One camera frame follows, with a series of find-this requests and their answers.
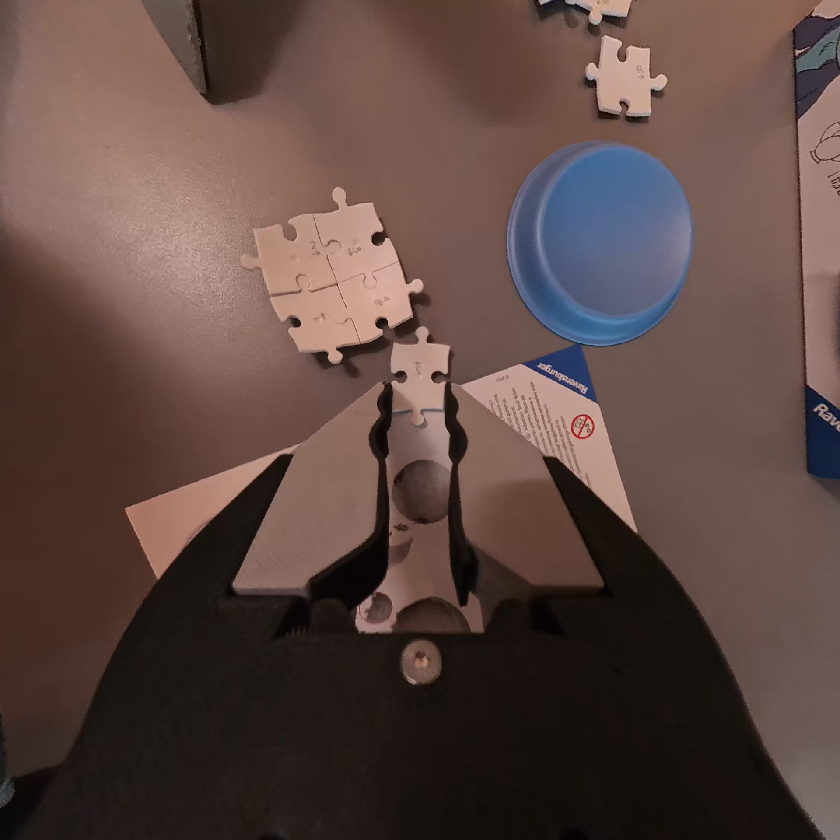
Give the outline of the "white jigsaw piece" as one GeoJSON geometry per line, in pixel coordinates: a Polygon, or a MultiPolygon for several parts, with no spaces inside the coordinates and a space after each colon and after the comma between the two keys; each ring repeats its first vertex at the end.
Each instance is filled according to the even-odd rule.
{"type": "Polygon", "coordinates": [[[414,343],[395,343],[392,348],[391,373],[405,375],[404,381],[392,382],[392,411],[409,413],[412,424],[423,427],[424,413],[444,411],[445,384],[434,376],[448,374],[450,347],[431,342],[424,326],[415,336],[414,343]]]}

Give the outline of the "pile of loose puzzle pieces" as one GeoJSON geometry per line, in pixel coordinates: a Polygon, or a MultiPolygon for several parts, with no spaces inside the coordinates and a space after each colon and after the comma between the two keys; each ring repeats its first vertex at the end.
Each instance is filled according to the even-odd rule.
{"type": "Polygon", "coordinates": [[[585,84],[595,93],[599,119],[649,120],[654,99],[666,88],[667,76],[652,73],[650,48],[624,45],[620,38],[602,32],[604,24],[625,25],[634,2],[534,1],[532,5],[541,17],[557,14],[560,7],[575,9],[584,15],[591,34],[600,39],[597,59],[584,70],[585,84]]]}

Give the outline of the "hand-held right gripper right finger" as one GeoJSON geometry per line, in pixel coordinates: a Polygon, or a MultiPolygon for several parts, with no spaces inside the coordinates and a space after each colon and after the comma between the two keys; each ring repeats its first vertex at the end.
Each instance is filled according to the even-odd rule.
{"type": "Polygon", "coordinates": [[[604,586],[542,452],[460,385],[444,387],[451,461],[449,562],[458,604],[513,581],[501,598],[591,594],[604,586]]]}

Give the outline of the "printed instruction leaflet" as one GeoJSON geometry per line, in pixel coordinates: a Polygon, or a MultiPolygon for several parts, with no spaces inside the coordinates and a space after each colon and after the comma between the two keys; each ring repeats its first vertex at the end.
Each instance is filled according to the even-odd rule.
{"type": "MultiPolygon", "coordinates": [[[[583,349],[573,345],[537,360],[474,380],[465,390],[504,420],[543,455],[555,457],[635,529],[627,495],[603,422],[583,349]]],[[[428,412],[422,426],[410,414],[395,415],[389,432],[391,481],[389,571],[380,589],[358,607],[363,633],[401,632],[423,601],[431,613],[443,600],[432,593],[432,556],[446,519],[448,445],[441,413],[428,412]]],[[[159,578],[179,552],[288,447],[127,507],[125,512],[150,567],[159,578]]]]}

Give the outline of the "blue plastic bowl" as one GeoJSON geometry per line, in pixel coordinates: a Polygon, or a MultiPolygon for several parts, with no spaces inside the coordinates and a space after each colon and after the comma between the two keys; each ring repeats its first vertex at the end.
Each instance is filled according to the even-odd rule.
{"type": "Polygon", "coordinates": [[[574,143],[521,184],[507,227],[514,285],[553,333],[591,346],[635,340],[669,313],[694,248],[686,193],[630,145],[574,143]]]}

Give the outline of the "blue illustrated puzzle box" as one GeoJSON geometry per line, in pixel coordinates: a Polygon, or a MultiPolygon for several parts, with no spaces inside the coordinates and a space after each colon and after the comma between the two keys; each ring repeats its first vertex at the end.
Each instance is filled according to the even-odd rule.
{"type": "Polygon", "coordinates": [[[839,2],[793,31],[807,472],[839,479],[839,2]]]}

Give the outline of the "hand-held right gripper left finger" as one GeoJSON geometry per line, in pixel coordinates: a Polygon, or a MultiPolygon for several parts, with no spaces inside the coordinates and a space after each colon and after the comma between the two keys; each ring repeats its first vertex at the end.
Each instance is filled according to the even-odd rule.
{"type": "Polygon", "coordinates": [[[296,448],[234,578],[237,594],[373,594],[388,566],[391,421],[392,386],[380,383],[296,448]]]}

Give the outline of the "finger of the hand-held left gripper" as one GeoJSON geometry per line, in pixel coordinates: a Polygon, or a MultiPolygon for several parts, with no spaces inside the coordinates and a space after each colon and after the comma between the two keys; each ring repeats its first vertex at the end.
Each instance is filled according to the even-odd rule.
{"type": "Polygon", "coordinates": [[[194,85],[209,99],[207,50],[200,1],[142,1],[150,20],[178,64],[194,85]]]}

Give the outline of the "joined four-piece puzzle section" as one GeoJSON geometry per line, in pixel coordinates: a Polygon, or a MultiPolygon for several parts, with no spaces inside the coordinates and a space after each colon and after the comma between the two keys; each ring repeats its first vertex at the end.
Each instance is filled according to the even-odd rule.
{"type": "Polygon", "coordinates": [[[256,255],[240,264],[259,270],[269,301],[300,353],[324,354],[331,364],[342,350],[378,340],[379,323],[396,327],[413,318],[413,295],[423,282],[408,280],[392,241],[372,203],[348,203],[332,190],[335,209],[305,213],[288,224],[253,231],[256,255]]]}

